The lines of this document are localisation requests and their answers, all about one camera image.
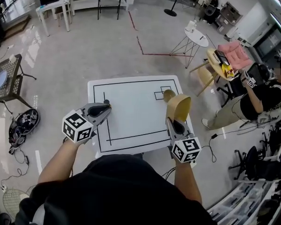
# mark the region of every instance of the black line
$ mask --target black line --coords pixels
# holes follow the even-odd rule
[[[146,80],[146,81],[134,81],[134,82],[115,82],[115,83],[107,83],[107,84],[93,85],[94,103],[96,102],[96,99],[95,99],[95,87],[96,87],[96,86],[105,86],[105,85],[122,84],[122,83],[159,82],[159,81],[173,81],[173,82],[174,82],[174,84],[175,84],[175,87],[176,87],[177,94],[179,94],[179,92],[178,92],[178,89],[177,89],[177,86],[176,86],[176,83],[175,83],[175,80],[174,80],[174,79]],[[100,152],[102,152],[102,150],[101,150],[101,143],[100,143],[100,136],[99,136],[99,128],[97,129],[97,133],[98,133],[98,141],[99,141],[99,148],[100,148]]]
[[[159,98],[159,99],[157,99],[157,97],[156,97],[156,93],[162,93],[162,94],[163,94],[163,92],[154,92],[154,95],[155,95],[155,100],[163,100],[163,98]]]
[[[162,86],[162,87],[160,87],[160,90],[161,90],[162,93],[164,93],[164,91],[165,91],[165,90],[163,91],[162,88],[170,88],[170,90],[172,90],[172,88],[171,88],[170,86]]]
[[[110,132],[109,132],[108,118],[106,118],[106,122],[107,122],[107,129],[108,129],[109,143],[111,144],[111,135],[110,135]]]
[[[134,146],[134,147],[130,147],[130,148],[142,147],[142,146],[151,145],[151,144],[154,144],[154,143],[161,143],[161,142],[168,141],[168,140],[170,140],[170,138],[169,139],[165,139],[165,140],[161,140],[161,141],[158,141],[158,142],[151,142],[151,143],[147,143],[147,144],[143,144],[143,145],[138,145],[138,146]],[[102,151],[102,152],[113,152],[113,151],[125,150],[125,149],[130,149],[130,148],[121,148],[121,149]]]
[[[216,49],[216,46],[214,45],[214,43],[212,42],[212,40],[210,39],[210,37],[207,35],[207,33],[206,33],[206,36],[209,38],[210,42],[212,43],[212,45],[213,45],[214,48]]]
[[[114,85],[114,84],[122,84],[122,83],[142,83],[142,82],[159,82],[159,81],[174,81],[174,79],[162,79],[162,80],[146,80],[146,81],[133,81],[133,82],[115,82],[115,83],[107,83],[107,84],[99,84],[99,85],[94,85],[95,86],[105,86],[105,85]]]
[[[125,138],[131,138],[131,137],[139,137],[139,136],[144,136],[144,135],[149,135],[149,134],[154,134],[154,133],[161,133],[161,132],[165,132],[165,131],[167,131],[167,130],[162,130],[162,131],[153,132],[153,133],[145,133],[145,134],[135,135],[135,136],[130,136],[130,137],[115,138],[115,139],[111,139],[111,141],[113,141],[113,140],[125,139]]]

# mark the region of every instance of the robotic arm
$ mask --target robotic arm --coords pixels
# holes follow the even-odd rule
[[[77,111],[72,110],[62,119],[62,132],[74,143],[86,143],[111,113],[108,100],[88,103]]]
[[[247,80],[247,83],[251,88],[255,87],[255,83],[256,83],[255,79],[250,77],[249,74],[245,70],[240,69],[239,73],[240,73],[240,80],[242,82],[244,80]]]

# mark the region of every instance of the gray tiled floor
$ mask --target gray tiled floor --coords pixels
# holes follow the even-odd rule
[[[143,75],[177,75],[185,94],[192,98],[190,111],[195,135],[199,137],[202,146],[218,131],[207,131],[201,119],[211,118],[220,108],[222,94],[216,92],[216,87],[208,87],[199,97],[196,94],[202,88],[197,73],[189,75],[189,70],[202,63],[206,49],[200,48],[189,69],[185,69],[184,58],[170,56],[146,56],[141,54],[137,36],[145,53],[169,53],[184,36],[183,29],[193,19],[194,9],[177,10],[177,17],[171,17],[163,12],[163,7],[148,4],[135,4],[131,7],[134,20],[134,30],[129,14],[121,10],[117,21],[116,11],[102,11],[100,20],[96,18],[96,10],[78,11],[66,32],[64,20],[58,27],[52,16],[47,19],[50,36],[44,34],[42,24],[38,19],[32,19],[26,30],[8,39],[0,48],[0,57],[9,58],[11,54],[21,53],[22,66],[26,73],[37,77],[24,77],[21,95],[26,101],[37,106],[41,121],[36,131],[28,136],[22,150],[30,160],[27,175],[21,178],[11,178],[5,184],[9,188],[26,191],[35,185],[38,178],[35,151],[40,153],[44,167],[61,145],[63,135],[61,120],[70,110],[87,103],[87,82],[104,78],[143,76]],[[207,34],[217,46],[226,41],[212,27],[200,22],[197,29]],[[15,114],[27,110],[19,101],[8,102],[8,107]],[[225,128],[226,132],[238,129],[241,122]],[[0,180],[12,174],[17,175],[17,168],[26,171],[26,165],[19,165],[15,158],[8,154],[8,127],[10,114],[0,104]],[[237,162],[235,149],[247,151],[257,145],[262,129],[245,135],[236,133],[221,135],[211,141],[211,146],[217,156],[217,162],[211,162],[209,148],[204,148],[194,168],[194,174],[203,197],[205,207],[211,206],[225,196],[234,186],[233,174],[228,172],[228,166]],[[74,165],[74,173],[82,171],[94,159],[91,147],[81,146]],[[163,174],[173,166],[167,149],[148,152],[144,155],[158,173]]]

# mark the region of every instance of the black chair leg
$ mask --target black chair leg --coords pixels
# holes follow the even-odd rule
[[[224,88],[218,87],[216,90],[217,91],[221,90],[223,93],[226,93],[228,96],[231,95],[231,93],[229,91],[226,91]]]
[[[13,116],[13,112],[11,112],[11,111],[8,109],[8,107],[6,106],[5,101],[4,101],[4,100],[3,100],[2,102],[0,101],[0,103],[3,103],[4,106],[6,107],[6,109],[9,111],[9,113]]]
[[[226,102],[223,105],[221,105],[221,107],[223,108],[229,102],[230,99],[231,98],[228,96],[228,98],[226,99]]]
[[[100,0],[98,0],[98,20],[99,20]]]
[[[32,76],[32,75],[29,75],[29,74],[26,74],[26,73],[23,73],[23,76],[32,77],[32,78],[34,78],[34,80],[37,79],[36,77],[34,77],[34,76]]]
[[[236,168],[236,167],[240,167],[241,165],[240,164],[238,164],[238,165],[236,165],[236,166],[233,166],[233,167],[228,167],[228,169],[230,170],[230,169],[233,169],[233,168]]]
[[[118,6],[118,16],[120,15],[120,5]]]
[[[239,171],[237,176],[234,178],[234,180],[238,180],[240,175],[245,171],[245,164],[244,164],[244,158],[242,157],[242,155],[240,154],[239,150],[235,150],[234,152],[236,152],[239,156],[239,160],[240,160],[240,164],[236,165],[236,166],[230,166],[228,168],[228,170],[239,167]]]
[[[32,106],[30,106],[21,96],[16,96],[16,98],[23,104],[25,104],[27,107],[29,108],[33,108]]]

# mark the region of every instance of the hand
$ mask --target hand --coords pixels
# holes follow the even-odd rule
[[[244,80],[242,81],[242,84],[243,84],[243,87],[244,87],[244,88],[249,87],[248,80],[246,80],[246,79],[244,79]]]
[[[80,146],[81,144],[85,144],[85,143],[87,143],[89,141],[89,139],[87,139],[87,140],[83,140],[82,142],[81,141],[79,141],[79,142],[73,142],[71,139],[69,139],[68,137],[65,137],[65,139],[64,139],[64,141],[63,141],[63,143],[67,143],[67,144],[70,144],[70,145],[72,145],[72,146]]]

